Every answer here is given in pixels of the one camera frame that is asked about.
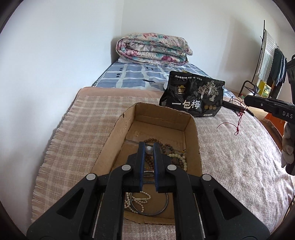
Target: gold logo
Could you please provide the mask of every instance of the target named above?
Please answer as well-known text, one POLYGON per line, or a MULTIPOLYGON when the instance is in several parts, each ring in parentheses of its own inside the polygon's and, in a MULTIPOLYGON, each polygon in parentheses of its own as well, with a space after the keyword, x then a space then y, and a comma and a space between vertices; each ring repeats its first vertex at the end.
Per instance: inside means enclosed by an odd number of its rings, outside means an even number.
POLYGON ((184 94, 185 87, 183 85, 179 86, 177 89, 177 93, 184 94))

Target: black snack bag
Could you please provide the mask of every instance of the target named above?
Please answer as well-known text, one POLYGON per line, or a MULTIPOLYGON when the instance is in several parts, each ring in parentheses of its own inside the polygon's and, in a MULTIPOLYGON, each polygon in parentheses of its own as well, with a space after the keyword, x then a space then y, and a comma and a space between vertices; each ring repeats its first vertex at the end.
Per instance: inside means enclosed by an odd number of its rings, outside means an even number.
POLYGON ((214 117, 223 100, 225 82, 192 73, 171 71, 159 105, 192 116, 214 117))

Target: floral quilt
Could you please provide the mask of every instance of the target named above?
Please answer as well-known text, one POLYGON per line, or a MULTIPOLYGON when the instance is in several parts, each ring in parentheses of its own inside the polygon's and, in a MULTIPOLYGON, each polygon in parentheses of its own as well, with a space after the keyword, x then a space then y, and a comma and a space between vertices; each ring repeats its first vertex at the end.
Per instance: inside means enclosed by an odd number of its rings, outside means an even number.
POLYGON ((158 33, 131 33, 122 37, 116 52, 134 63, 180 66, 187 64, 187 55, 193 55, 186 40, 158 33))

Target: hand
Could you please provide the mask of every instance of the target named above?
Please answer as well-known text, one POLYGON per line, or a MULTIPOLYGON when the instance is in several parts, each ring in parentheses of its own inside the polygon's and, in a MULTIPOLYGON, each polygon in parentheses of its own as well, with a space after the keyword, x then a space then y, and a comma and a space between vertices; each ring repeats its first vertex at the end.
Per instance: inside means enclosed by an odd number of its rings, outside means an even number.
POLYGON ((283 135, 283 150, 281 156, 282 168, 294 162, 295 125, 286 123, 283 135))

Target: red string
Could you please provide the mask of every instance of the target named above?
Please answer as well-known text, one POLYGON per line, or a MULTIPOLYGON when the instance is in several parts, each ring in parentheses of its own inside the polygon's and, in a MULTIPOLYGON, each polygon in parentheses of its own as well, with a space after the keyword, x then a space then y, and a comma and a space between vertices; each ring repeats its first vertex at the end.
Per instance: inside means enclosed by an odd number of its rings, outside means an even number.
POLYGON ((243 116, 243 112, 242 112, 242 110, 240 110, 240 112, 237 113, 237 116, 240 117, 237 126, 234 125, 234 124, 232 124, 232 123, 230 123, 230 122, 223 122, 223 123, 219 124, 218 127, 219 127, 220 125, 222 125, 222 124, 225 124, 225 123, 231 124, 231 125, 233 125, 233 126, 236 127, 237 130, 236 130, 236 132, 235 132, 235 136, 237 136, 237 135, 239 134, 239 125, 240 125, 240 123, 241 123, 242 116, 243 116))

